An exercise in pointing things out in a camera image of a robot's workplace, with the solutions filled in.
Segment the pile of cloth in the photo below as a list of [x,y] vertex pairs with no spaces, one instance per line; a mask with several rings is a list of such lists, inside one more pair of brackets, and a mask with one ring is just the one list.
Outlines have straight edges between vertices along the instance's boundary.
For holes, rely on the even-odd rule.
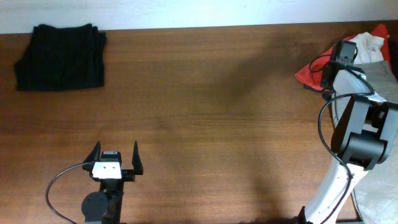
[[104,86],[104,32],[87,24],[58,29],[34,27],[14,70],[19,91],[77,90]]
[[[365,71],[367,81],[383,100],[398,103],[398,82],[391,72],[392,64],[389,52],[388,32],[385,25],[378,25],[371,33],[347,37],[344,40],[355,42],[358,55],[354,66]],[[325,54],[331,54],[333,48]],[[312,63],[312,70],[322,68],[330,57],[320,57]],[[323,90],[320,86],[322,71],[311,72],[309,64],[295,74],[306,88]],[[349,99],[336,100],[332,104],[333,124],[336,126]],[[376,165],[354,188],[354,204],[359,216],[365,223],[398,223],[398,138],[396,136],[387,160]]]

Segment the white wall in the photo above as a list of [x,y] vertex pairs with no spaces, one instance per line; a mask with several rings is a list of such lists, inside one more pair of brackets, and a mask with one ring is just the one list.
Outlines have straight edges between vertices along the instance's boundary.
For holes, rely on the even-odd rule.
[[0,33],[41,23],[101,30],[398,19],[398,0],[0,0]]

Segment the gray fabric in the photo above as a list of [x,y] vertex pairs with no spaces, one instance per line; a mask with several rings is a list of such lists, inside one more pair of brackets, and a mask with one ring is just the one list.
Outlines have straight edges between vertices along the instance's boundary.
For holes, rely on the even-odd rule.
[[[387,61],[355,65],[365,71],[366,79],[387,101],[398,103],[398,82]],[[338,119],[332,105],[333,124]],[[355,187],[352,196],[355,207],[365,223],[398,223],[398,137],[390,156],[376,165]]]

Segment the wooden tabletop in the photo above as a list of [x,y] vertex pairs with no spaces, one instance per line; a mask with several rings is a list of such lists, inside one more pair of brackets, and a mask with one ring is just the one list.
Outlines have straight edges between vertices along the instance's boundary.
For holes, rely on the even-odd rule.
[[[398,37],[398,22],[384,23]],[[145,172],[124,186],[123,222],[294,217],[331,161],[317,133],[324,100],[294,73],[377,24],[107,31],[105,87],[63,92],[15,91],[12,66],[30,35],[0,35],[0,223],[63,223],[45,203],[47,184],[97,140],[122,153],[124,169],[139,144]],[[98,189],[77,169],[50,201],[83,223],[81,202]],[[339,219],[356,218],[349,198]]]

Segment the red cloth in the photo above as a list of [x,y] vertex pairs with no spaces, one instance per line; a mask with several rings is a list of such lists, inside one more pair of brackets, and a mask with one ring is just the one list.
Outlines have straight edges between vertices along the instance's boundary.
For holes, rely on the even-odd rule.
[[[383,46],[380,48],[380,51],[383,55],[384,60],[388,61],[388,64],[390,65],[391,68],[391,61],[390,61],[390,53],[388,51],[388,41],[387,41],[387,28],[384,24],[379,24],[373,32],[371,32],[373,36],[376,37],[382,37],[384,38],[384,43]],[[356,37],[356,35],[351,36],[351,37],[346,37],[344,40],[351,40],[352,38]],[[331,54],[331,51],[333,50],[333,47],[326,51],[324,54]],[[312,70],[318,70],[322,68],[328,61],[330,57],[321,57],[314,61],[312,63],[311,69]],[[303,67],[300,71],[298,71],[294,76],[296,79],[298,79],[300,82],[316,89],[316,90],[322,90],[323,88],[320,86],[321,84],[321,79],[322,79],[322,71],[319,72],[310,72],[308,69],[310,64],[306,65]]]

